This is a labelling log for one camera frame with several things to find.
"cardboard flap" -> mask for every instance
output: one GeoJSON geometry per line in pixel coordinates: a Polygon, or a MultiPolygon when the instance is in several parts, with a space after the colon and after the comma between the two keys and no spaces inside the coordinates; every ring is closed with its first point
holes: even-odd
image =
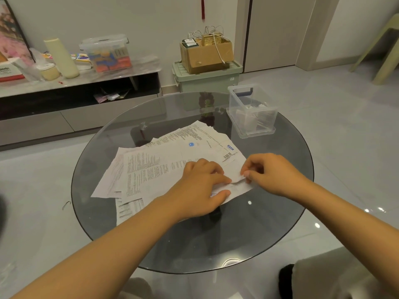
{"type": "Polygon", "coordinates": [[[198,46],[187,49],[188,61],[191,67],[202,67],[207,65],[214,65],[234,60],[233,45],[231,42],[221,43],[217,45],[220,56],[216,50],[215,45],[198,46]]]}

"person's left hand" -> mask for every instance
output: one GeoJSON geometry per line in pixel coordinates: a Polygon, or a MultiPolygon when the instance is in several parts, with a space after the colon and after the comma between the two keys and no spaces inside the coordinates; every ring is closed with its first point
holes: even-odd
{"type": "Polygon", "coordinates": [[[222,167],[214,161],[201,158],[186,164],[182,178],[163,196],[167,208],[173,208],[177,220],[208,214],[220,206],[231,194],[223,190],[211,197],[212,187],[231,183],[222,167]]]}

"glass tabletop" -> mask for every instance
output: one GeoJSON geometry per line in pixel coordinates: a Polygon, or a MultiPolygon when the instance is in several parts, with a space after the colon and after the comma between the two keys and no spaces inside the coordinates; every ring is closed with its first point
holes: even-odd
{"type": "MultiPolygon", "coordinates": [[[[229,95],[224,93],[170,94],[129,109],[104,126],[83,150],[72,178],[73,208],[87,235],[94,240],[116,226],[115,200],[90,196],[118,147],[142,146],[197,120],[227,134],[245,157],[280,154],[313,180],[309,148],[284,116],[277,115],[273,135],[242,139],[226,113],[228,104],[229,95]]],[[[231,266],[275,245],[303,211],[299,204],[255,187],[209,215],[173,226],[140,267],[163,273],[197,273],[231,266]]]]}

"green storage bin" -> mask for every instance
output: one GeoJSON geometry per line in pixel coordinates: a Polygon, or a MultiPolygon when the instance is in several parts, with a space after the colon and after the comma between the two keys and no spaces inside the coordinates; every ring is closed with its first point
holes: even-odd
{"type": "Polygon", "coordinates": [[[173,63],[172,72],[180,92],[211,91],[229,93],[227,87],[238,85],[238,76],[243,71],[236,61],[229,62],[230,67],[191,75],[181,62],[173,63]]]}

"clear storage box with toys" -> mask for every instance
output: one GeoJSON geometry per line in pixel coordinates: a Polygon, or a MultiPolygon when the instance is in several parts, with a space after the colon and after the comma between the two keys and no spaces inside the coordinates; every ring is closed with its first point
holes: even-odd
{"type": "Polygon", "coordinates": [[[277,104],[259,85],[230,86],[228,89],[227,114],[241,138],[276,131],[277,104]]]}
{"type": "Polygon", "coordinates": [[[132,66],[126,47],[128,43],[126,35],[113,34],[83,40],[79,48],[86,52],[97,72],[106,72],[132,66]]]}

